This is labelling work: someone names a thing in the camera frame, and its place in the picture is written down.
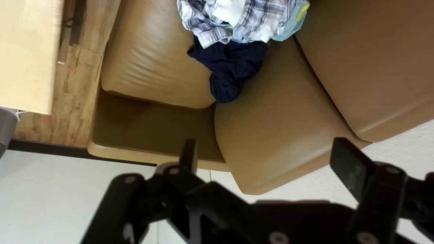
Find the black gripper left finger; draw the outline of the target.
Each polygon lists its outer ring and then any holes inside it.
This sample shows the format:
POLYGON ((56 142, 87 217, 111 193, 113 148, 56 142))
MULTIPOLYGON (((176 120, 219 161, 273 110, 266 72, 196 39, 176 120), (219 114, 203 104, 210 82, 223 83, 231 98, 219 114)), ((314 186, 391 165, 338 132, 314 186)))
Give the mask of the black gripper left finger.
POLYGON ((185 143, 181 158, 140 174, 116 177, 106 190, 81 244, 140 244, 153 223, 166 220, 188 244, 203 242, 203 220, 193 192, 204 185, 197 175, 197 144, 185 143))

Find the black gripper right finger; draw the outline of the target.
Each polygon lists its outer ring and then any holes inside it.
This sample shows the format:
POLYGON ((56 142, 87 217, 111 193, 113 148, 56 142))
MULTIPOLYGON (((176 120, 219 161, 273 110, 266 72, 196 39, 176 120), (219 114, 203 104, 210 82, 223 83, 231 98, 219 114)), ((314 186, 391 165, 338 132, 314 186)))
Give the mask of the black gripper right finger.
POLYGON ((359 201, 347 239, 351 244, 413 244, 397 234, 401 219, 409 220, 434 241, 434 181, 408 175, 394 165, 375 162, 352 142, 337 138, 330 167, 359 201))

